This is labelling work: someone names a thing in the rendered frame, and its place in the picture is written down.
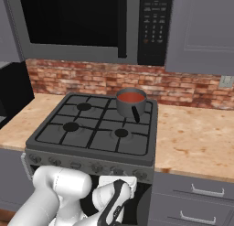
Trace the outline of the grey base cupboard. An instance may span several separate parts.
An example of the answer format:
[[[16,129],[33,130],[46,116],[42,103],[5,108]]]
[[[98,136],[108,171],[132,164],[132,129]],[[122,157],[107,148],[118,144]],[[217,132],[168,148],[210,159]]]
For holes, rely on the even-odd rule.
[[[19,151],[0,149],[0,209],[18,211],[34,191],[21,155]]]

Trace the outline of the grey wall cupboard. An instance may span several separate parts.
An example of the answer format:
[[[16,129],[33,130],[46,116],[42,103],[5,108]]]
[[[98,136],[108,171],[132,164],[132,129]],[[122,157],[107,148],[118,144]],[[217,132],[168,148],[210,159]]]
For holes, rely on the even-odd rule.
[[[0,0],[0,61],[23,60],[7,0]]]

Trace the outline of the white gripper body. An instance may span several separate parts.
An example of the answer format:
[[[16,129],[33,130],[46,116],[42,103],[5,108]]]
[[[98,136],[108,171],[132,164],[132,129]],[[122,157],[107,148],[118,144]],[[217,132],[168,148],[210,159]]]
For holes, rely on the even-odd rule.
[[[128,176],[100,176],[99,178],[99,186],[104,186],[110,184],[116,180],[122,180],[126,182],[130,189],[131,194],[133,195],[137,188],[137,178],[136,177],[128,177]]]

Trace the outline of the grey stove knob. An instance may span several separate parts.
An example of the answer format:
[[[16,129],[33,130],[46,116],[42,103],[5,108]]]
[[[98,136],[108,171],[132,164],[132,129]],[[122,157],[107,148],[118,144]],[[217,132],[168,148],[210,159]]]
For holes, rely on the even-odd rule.
[[[91,165],[91,170],[96,174],[100,174],[103,172],[103,165],[100,163],[94,163]]]
[[[81,162],[78,162],[78,161],[71,161],[69,166],[72,169],[76,169],[76,170],[81,170],[82,169],[82,164],[81,164]]]
[[[59,167],[61,165],[61,161],[54,158],[54,157],[50,157],[48,159],[49,163],[52,165],[52,166],[56,166],[56,167]]]
[[[124,171],[121,167],[112,167],[111,168],[111,174],[114,176],[123,176]]]
[[[39,156],[36,156],[36,155],[30,155],[29,159],[35,164],[38,164],[41,162],[41,158]]]
[[[147,178],[147,174],[140,169],[134,170],[133,175],[136,176],[139,180],[144,180]]]

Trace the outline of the grey drawer front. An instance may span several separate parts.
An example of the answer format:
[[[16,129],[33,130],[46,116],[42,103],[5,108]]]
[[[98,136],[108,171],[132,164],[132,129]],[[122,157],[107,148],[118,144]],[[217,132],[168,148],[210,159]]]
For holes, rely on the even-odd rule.
[[[225,189],[223,198],[195,194],[191,190],[191,184],[196,188],[220,192]],[[192,178],[181,175],[154,173],[154,193],[162,193],[169,196],[177,196],[184,199],[197,199],[208,202],[223,203],[234,206],[234,184],[209,180],[203,178]]]
[[[184,221],[180,218],[180,210],[186,216],[209,221],[216,217],[215,226],[234,226],[234,207],[165,194],[152,196],[149,226],[212,226]]]

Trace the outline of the pale wall socket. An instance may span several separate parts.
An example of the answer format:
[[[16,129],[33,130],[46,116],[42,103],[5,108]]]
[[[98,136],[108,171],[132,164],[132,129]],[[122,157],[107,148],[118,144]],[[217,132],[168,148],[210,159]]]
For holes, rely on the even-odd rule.
[[[233,76],[222,76],[219,81],[219,86],[222,88],[231,88],[234,83]]]

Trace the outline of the grey gas stove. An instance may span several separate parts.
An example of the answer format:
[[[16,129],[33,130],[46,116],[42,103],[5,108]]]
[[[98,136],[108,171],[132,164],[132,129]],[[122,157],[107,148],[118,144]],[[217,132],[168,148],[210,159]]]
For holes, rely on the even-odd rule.
[[[112,167],[121,167],[124,176],[133,176],[134,170],[140,169],[147,178],[137,178],[134,198],[125,205],[122,224],[147,226],[154,182],[157,114],[157,102],[148,100],[137,123],[119,115],[114,97],[69,93],[26,141],[32,174],[41,166],[50,166],[50,157],[60,160],[60,167],[66,168],[71,168],[71,161],[78,161],[82,164],[80,171],[90,175],[96,188],[100,176],[113,176]],[[41,162],[33,163],[30,155],[39,156]],[[103,165],[102,173],[91,170],[94,163]]]

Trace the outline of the black countertop appliance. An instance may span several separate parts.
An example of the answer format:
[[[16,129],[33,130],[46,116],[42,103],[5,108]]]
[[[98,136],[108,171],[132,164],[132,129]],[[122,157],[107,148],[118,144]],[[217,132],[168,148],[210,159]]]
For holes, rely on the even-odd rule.
[[[0,65],[0,129],[35,98],[26,63]]]

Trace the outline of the grey microwave oven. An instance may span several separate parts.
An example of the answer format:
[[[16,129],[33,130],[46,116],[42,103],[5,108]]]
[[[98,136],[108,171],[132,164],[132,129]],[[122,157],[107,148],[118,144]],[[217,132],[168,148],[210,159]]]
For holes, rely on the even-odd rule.
[[[118,0],[7,0],[23,60],[163,66],[173,0],[127,0],[127,58],[118,57]]]

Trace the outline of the red marinara sauce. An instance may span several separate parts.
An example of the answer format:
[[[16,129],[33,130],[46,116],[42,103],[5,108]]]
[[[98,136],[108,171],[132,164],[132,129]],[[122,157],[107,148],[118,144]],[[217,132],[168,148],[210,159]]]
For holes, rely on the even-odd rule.
[[[138,92],[124,92],[118,96],[118,99],[122,102],[141,102],[144,96]]]

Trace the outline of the grey wall cupboard door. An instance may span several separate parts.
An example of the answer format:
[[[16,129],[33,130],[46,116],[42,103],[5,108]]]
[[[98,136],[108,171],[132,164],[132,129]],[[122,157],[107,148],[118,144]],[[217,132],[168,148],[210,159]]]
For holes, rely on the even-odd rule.
[[[234,0],[174,0],[165,70],[234,76]]]

